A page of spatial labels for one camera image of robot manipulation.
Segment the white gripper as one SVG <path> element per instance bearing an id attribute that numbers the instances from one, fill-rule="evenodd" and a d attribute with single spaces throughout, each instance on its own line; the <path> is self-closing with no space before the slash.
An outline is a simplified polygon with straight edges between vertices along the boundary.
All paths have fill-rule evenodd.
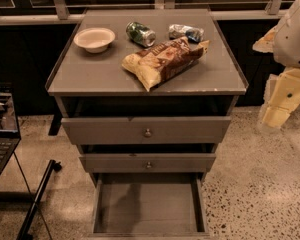
<path id="1" fill-rule="evenodd" d="M 262 125 L 280 128 L 300 105 L 300 15 L 281 18 L 252 49 L 273 52 L 275 61 L 286 66 L 279 75 L 269 76 L 259 115 Z"/>

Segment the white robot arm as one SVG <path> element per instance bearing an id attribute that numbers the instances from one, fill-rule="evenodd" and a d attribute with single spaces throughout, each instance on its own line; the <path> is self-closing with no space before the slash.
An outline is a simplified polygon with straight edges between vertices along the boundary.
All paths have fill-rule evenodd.
<path id="1" fill-rule="evenodd" d="M 300 105 L 300 0 L 295 0 L 252 48 L 272 53 L 274 60 L 285 67 L 279 75 L 269 76 L 260 116 L 263 125 L 280 128 Z"/>

